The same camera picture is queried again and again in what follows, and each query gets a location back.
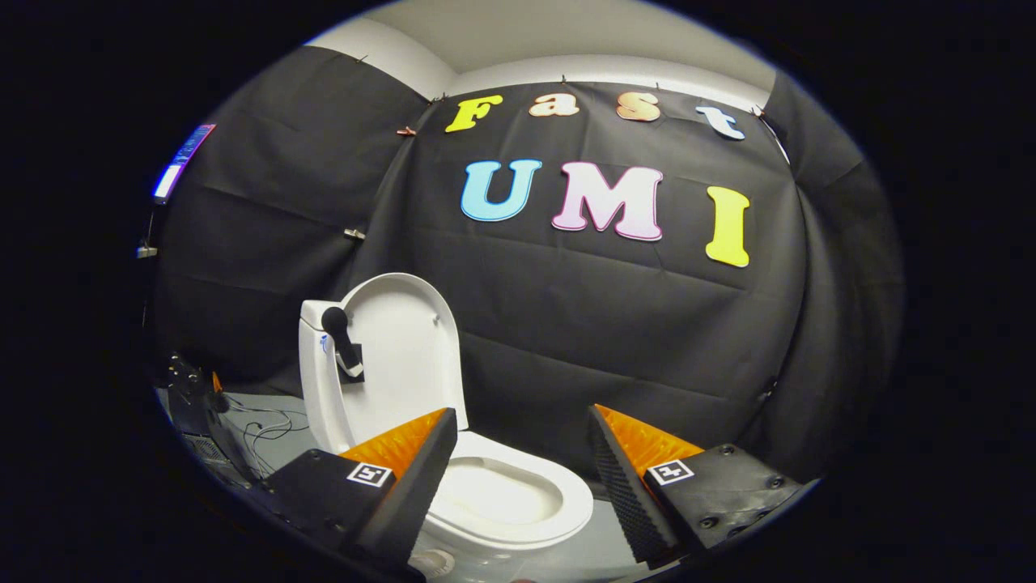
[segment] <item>toilet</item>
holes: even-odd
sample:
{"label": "toilet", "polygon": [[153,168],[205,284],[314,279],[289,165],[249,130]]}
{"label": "toilet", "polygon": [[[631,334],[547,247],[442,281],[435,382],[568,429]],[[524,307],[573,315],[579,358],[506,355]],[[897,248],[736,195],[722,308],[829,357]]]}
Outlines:
{"label": "toilet", "polygon": [[[359,346],[361,382],[341,373],[320,324],[333,307],[345,312],[349,341]],[[298,347],[310,431],[328,453],[342,454],[443,407],[456,410],[457,444],[422,541],[493,562],[549,549],[589,522],[594,499],[579,476],[468,431],[457,326],[427,281],[383,273],[342,302],[304,302]]]}

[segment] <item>pink letter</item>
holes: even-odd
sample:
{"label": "pink letter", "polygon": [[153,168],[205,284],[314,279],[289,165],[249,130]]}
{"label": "pink letter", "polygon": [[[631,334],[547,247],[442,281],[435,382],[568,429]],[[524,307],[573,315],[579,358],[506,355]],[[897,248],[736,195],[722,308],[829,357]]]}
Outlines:
{"label": "pink letter", "polygon": [[569,162],[562,166],[569,175],[562,211],[551,224],[563,230],[582,230],[586,218],[582,216],[583,200],[594,218],[597,230],[608,228],[611,218],[623,208],[623,220],[615,223],[615,232],[638,240],[658,240],[662,229],[655,222],[655,186],[662,181],[662,172],[653,168],[630,168],[618,178],[615,187],[601,175],[596,164]]}

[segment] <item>black backdrop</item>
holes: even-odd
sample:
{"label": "black backdrop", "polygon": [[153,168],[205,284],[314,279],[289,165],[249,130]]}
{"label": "black backdrop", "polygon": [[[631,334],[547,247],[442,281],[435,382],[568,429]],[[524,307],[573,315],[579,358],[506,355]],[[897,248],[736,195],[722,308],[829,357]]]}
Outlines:
{"label": "black backdrop", "polygon": [[[357,56],[299,48],[205,118],[217,129],[170,194],[157,241],[159,346],[217,371],[228,390],[301,397],[301,301],[413,272],[458,322],[473,431],[596,480],[584,436],[600,403],[702,447],[739,441],[802,483],[818,477],[856,437],[898,340],[898,236],[881,187],[784,76],[760,105],[790,167],[762,122],[724,104],[656,89],[659,119],[615,114],[620,94],[644,90],[536,83],[426,103]],[[527,113],[554,92],[574,95],[579,113]],[[492,94],[502,103],[473,127],[443,130],[457,104]],[[720,136],[702,106],[727,112],[744,139]],[[404,125],[418,135],[397,136]],[[542,167],[519,213],[461,211],[469,164],[521,158]],[[553,227],[575,180],[562,167],[576,161],[611,185],[632,167],[661,171],[661,238]],[[489,200],[508,198],[511,175],[495,174]],[[748,265],[704,253],[710,185],[750,201]]]}
{"label": "black backdrop", "polygon": [[[137,244],[150,204],[140,193],[150,192],[156,169],[201,117],[348,16],[322,2],[292,3],[290,18],[285,6],[253,7],[246,14],[179,4],[160,20],[136,4],[17,7],[26,17],[21,29],[38,32],[23,51],[33,58],[10,63],[11,79],[21,81],[16,96],[24,97],[16,126],[33,126],[8,156],[32,178],[15,203],[22,215],[52,220],[37,221],[12,247],[24,247],[28,235],[58,252],[42,264],[70,265],[75,276],[44,287],[9,283],[26,299],[55,305],[74,289],[78,307],[95,310],[62,323],[83,332],[65,337],[83,346],[64,352],[74,370],[57,368],[63,376],[52,377],[34,369],[32,390],[10,392],[31,398],[16,401],[22,411],[46,411],[33,416],[33,436],[68,438],[55,448],[62,455],[13,453],[29,462],[16,474],[25,480],[8,480],[18,501],[16,578],[312,580],[329,573],[305,550],[276,545],[162,430],[136,369],[143,357],[136,283],[151,276],[128,256],[99,260]],[[1024,328],[1003,318],[1018,305],[1019,288],[1001,282],[1017,270],[1025,246],[1012,240],[1018,212],[995,214],[975,201],[976,193],[1017,190],[1017,168],[1033,146],[1024,132],[990,133],[989,118],[974,111],[976,103],[983,111],[1025,111],[1012,81],[1029,50],[1019,33],[1031,14],[996,3],[938,11],[897,3],[894,13],[738,8],[700,2],[695,16],[751,39],[804,80],[873,158],[892,193],[910,293],[890,390],[866,439],[781,528],[695,580],[1008,580],[1031,518],[1011,502],[1025,484],[1018,445],[1029,400],[1010,367],[1021,356],[1014,349]],[[1013,118],[1003,122],[1010,128]],[[85,155],[98,149],[117,155]],[[62,208],[71,211],[56,211]],[[41,326],[44,316],[19,344],[36,331],[46,334],[41,347],[54,346],[57,328]],[[60,398],[39,387],[59,388]],[[989,500],[1002,503],[990,509]]]}

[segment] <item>black handle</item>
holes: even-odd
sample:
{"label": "black handle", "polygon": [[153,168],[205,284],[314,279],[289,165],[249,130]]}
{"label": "black handle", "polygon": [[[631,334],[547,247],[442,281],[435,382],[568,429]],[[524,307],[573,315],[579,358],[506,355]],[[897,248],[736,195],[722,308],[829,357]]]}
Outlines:
{"label": "black handle", "polygon": [[342,362],[349,369],[359,365],[359,355],[352,348],[349,342],[349,319],[345,312],[339,308],[327,309],[320,317],[320,324],[325,332],[335,341],[335,350],[342,357]]}

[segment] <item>white ceiling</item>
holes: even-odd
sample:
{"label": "white ceiling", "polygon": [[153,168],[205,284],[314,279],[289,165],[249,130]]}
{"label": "white ceiling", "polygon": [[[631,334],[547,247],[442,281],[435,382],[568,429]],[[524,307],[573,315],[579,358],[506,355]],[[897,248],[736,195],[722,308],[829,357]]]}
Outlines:
{"label": "white ceiling", "polygon": [[556,55],[626,55],[713,70],[769,91],[768,63],[682,14],[636,0],[402,0],[363,14],[458,74]]}

